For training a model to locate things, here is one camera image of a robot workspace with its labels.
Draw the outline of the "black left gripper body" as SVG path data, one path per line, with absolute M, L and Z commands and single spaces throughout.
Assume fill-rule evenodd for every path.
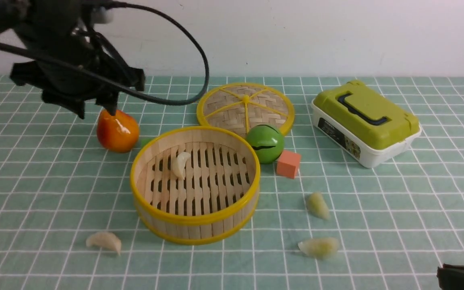
M 30 52 L 44 53 L 123 86 L 144 90 L 144 72 L 130 67 L 110 41 L 92 27 L 77 34 L 57 35 L 45 28 L 23 24 L 15 33 Z M 68 68 L 43 61 L 21 62 L 13 65 L 10 79 L 17 86 L 41 89 L 45 103 L 66 108 L 81 119 L 85 117 L 85 101 L 91 99 L 109 112 L 117 109 L 117 90 Z

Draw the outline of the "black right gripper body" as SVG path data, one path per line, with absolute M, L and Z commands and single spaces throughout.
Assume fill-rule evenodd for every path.
M 442 290 L 464 290 L 464 265 L 443 264 L 437 268 L 437 279 Z

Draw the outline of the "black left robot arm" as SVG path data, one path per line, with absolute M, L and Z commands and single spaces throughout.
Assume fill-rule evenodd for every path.
M 96 0 L 0 0 L 0 33 L 13 30 L 27 51 L 84 68 L 123 86 L 144 91 L 145 75 L 130 67 L 94 24 L 111 21 Z M 42 90 L 41 99 L 85 117 L 85 101 L 114 113 L 118 90 L 44 61 L 15 63 L 10 79 L 17 86 Z

